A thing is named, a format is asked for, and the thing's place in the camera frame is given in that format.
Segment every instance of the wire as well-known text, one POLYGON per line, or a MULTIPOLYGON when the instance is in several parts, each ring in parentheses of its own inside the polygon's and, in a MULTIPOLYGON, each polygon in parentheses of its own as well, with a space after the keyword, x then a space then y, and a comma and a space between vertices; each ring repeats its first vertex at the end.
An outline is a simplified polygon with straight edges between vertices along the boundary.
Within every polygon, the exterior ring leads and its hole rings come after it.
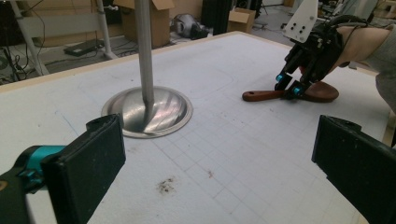
POLYGON ((23 52, 22 52, 20 49, 18 49, 15 45, 14 45, 13 47, 14 47, 14 49, 15 49, 17 52, 19 52, 20 54, 22 54, 22 55, 24 55, 24 56, 26 57, 26 60, 27 60, 26 66, 28 65, 28 63, 34 63, 34 62, 32 61, 32 59, 29 58, 29 54, 28 54, 28 52, 27 52, 27 45, 25 45, 25 53, 23 53, 23 52))
POLYGON ((3 49, 3 51, 4 51, 4 53, 6 54, 6 58, 7 58, 7 60, 8 60, 9 66, 11 66, 12 78, 14 79, 14 81, 19 81, 19 78, 18 78, 18 76, 17 76, 17 72, 16 72, 16 69, 15 69, 15 66, 14 66, 14 64, 12 63, 11 54, 10 54, 11 50, 9 50, 8 31, 7 31, 8 28, 7 28, 7 27, 4 27, 4 30, 5 30, 5 32, 6 32, 6 48, 3 49))
POLYGON ((282 30, 273 30, 273 29, 269 29, 269 28, 267 28, 267 27, 258 28, 258 27, 254 27, 254 26, 253 26, 252 30, 254 30, 254 31, 260 31, 260 30, 263 30, 263 31, 270 31, 270 32, 273 32, 273 33, 276 33, 276 34, 279 34, 279 35, 283 35, 282 30))
MULTIPOLYGON (((25 53, 26 53, 26 54, 25 54, 25 56, 26 56, 26 64, 25 64, 25 66, 24 66, 21 70, 25 69, 25 68, 27 67, 27 65, 29 64, 29 54, 27 53, 27 45, 25 45, 25 53)), ((17 56, 18 56, 19 58, 20 58, 20 56, 19 56, 19 55, 15 55, 15 61, 17 61, 17 62, 16 62, 16 65, 19 66, 19 65, 18 65, 19 59, 18 59, 18 60, 16 59, 17 56)))
POLYGON ((128 50, 125 50, 125 51, 119 53, 118 55, 119 55, 120 57, 125 57, 125 56, 128 56, 128 55, 132 55, 132 54, 134 54, 134 53, 137 53, 137 48, 136 48, 136 49, 128 49, 128 50))
POLYGON ((137 47, 136 46, 132 46, 130 48, 115 49, 113 51, 116 51, 116 50, 132 50, 132 49, 137 49, 137 47))
POLYGON ((360 28, 360 27, 359 27, 359 26, 353 27, 352 31, 350 32, 350 34, 349 34, 348 37, 346 38, 346 42, 344 43, 344 46, 343 46, 343 51, 344 51, 344 49, 346 48, 347 43, 349 42, 350 37, 352 37, 353 32, 355 32, 356 29, 358 29, 358 28, 360 28))
POLYGON ((118 46, 116 46, 116 47, 114 47, 114 48, 111 48, 111 49, 112 49, 112 50, 118 50, 118 49, 120 49, 120 47, 125 46, 125 45, 127 45, 127 44, 129 44, 129 43, 131 43, 131 42, 132 42, 132 41, 130 40, 130 41, 126 42, 126 43, 123 43, 123 44, 118 45, 118 46))
POLYGON ((49 63, 45 63, 45 65, 52 65, 52 64, 55 64, 55 63, 63 63, 63 62, 75 62, 75 61, 81 61, 81 60, 84 60, 84 59, 94 58, 98 54, 98 51, 99 50, 96 49, 95 54, 93 54, 92 56, 87 56, 87 57, 77 58, 77 59, 62 59, 62 60, 57 60, 57 61, 52 61, 52 62, 49 62, 49 63))
MULTIPOLYGON (((34 13, 35 13, 35 15, 41 20, 41 23, 43 24, 43 41, 41 42, 41 46, 40 46, 40 49, 38 50, 38 53, 37 53, 37 59, 38 59, 38 57, 39 57, 39 54, 40 54, 40 52, 41 52, 41 50, 43 49, 43 47, 44 47, 44 43, 46 42, 46 23, 44 23, 44 21, 43 21, 43 19, 33 10, 33 9, 31 9, 34 13)), ((41 63, 38 63, 38 66, 40 67, 40 72, 41 72, 41 74, 43 74, 43 68, 41 67, 41 63)))
POLYGON ((36 4, 34 4, 32 7, 28 8, 27 10, 25 10, 24 12, 29 12, 30 10, 33 11, 33 8, 35 8, 36 6, 38 6, 39 4, 41 4, 44 0, 40 0, 39 2, 37 2, 36 4))

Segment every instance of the shiny metal dish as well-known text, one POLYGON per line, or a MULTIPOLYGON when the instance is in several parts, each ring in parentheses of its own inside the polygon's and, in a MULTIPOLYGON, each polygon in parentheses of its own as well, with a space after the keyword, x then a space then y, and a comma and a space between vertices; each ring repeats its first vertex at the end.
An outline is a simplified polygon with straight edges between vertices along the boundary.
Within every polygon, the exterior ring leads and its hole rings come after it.
POLYGON ((109 99, 102 116, 121 114, 122 133, 135 138, 154 138, 183 127, 192 116, 192 104, 181 92, 154 87, 154 101, 145 103, 141 88, 122 91, 109 99))

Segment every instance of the white table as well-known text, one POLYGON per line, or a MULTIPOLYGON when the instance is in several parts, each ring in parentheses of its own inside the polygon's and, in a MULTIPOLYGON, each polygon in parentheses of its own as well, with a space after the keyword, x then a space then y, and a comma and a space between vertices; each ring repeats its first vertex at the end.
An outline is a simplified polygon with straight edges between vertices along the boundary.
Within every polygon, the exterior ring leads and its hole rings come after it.
MULTIPOLYGON (((274 87, 288 52, 242 33, 154 50, 154 84, 186 94, 192 118, 161 138, 124 139, 127 161, 90 223, 357 223, 311 161, 318 118, 381 140, 389 108, 374 77, 341 68, 325 78, 340 91, 331 104, 242 101, 274 87)), ((0 87, 0 171, 32 145, 69 144, 110 97, 139 85, 135 55, 0 87)), ((54 223, 46 191, 29 201, 37 223, 54 223)))

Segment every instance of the robotic hand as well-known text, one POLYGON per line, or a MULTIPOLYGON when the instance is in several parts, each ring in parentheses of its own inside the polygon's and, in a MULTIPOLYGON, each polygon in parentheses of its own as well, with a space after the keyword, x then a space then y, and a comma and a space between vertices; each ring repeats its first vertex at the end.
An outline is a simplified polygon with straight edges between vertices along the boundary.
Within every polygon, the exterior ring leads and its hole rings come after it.
POLYGON ((367 21, 355 16, 342 15, 317 24, 318 1, 305 0, 284 29, 294 47, 285 58, 286 64, 276 77, 276 91, 285 90, 292 80, 290 74, 300 67, 302 76, 295 80, 284 97, 302 96, 315 82, 321 81, 344 50, 343 37, 337 32, 341 26, 367 26, 367 21))
POLYGON ((120 115, 87 123, 68 146, 29 147, 0 175, 0 223, 35 223, 26 199, 47 187, 58 223, 87 223, 125 163, 120 115))
MULTIPOLYGON (((338 16, 316 25, 304 43, 291 38, 290 40, 295 45, 285 58, 285 66, 276 77, 278 83, 275 90, 285 90, 292 80, 290 74, 294 73, 298 67, 301 68, 302 76, 300 80, 295 80, 286 91, 287 99, 301 96, 313 83, 326 77, 345 46, 343 37, 337 32, 337 28, 346 25, 367 26, 367 22, 354 16, 338 16)), ((304 29, 304 26, 298 28, 297 22, 292 25, 289 23, 288 26, 286 29, 304 29)))

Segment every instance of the cardboard box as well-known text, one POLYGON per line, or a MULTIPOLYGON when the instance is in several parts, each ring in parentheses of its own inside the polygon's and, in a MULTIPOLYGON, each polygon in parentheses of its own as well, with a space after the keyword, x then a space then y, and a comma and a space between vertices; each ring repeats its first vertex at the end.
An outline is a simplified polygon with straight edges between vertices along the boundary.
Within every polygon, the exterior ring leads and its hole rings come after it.
POLYGON ((294 4, 294 0, 285 0, 283 2, 283 6, 285 7, 293 7, 293 4, 294 4))
POLYGON ((256 11, 237 7, 230 11, 227 32, 240 31, 250 34, 256 11))
POLYGON ((174 0, 175 7, 169 10, 170 18, 179 14, 190 14, 196 20, 201 19, 203 0, 174 0))
MULTIPOLYGON (((124 35, 137 43, 136 17, 134 13, 134 1, 114 0, 114 5, 120 7, 122 28, 124 35)), ((169 9, 175 7, 172 0, 151 0, 150 23, 151 44, 153 48, 162 47, 170 42, 169 9)))

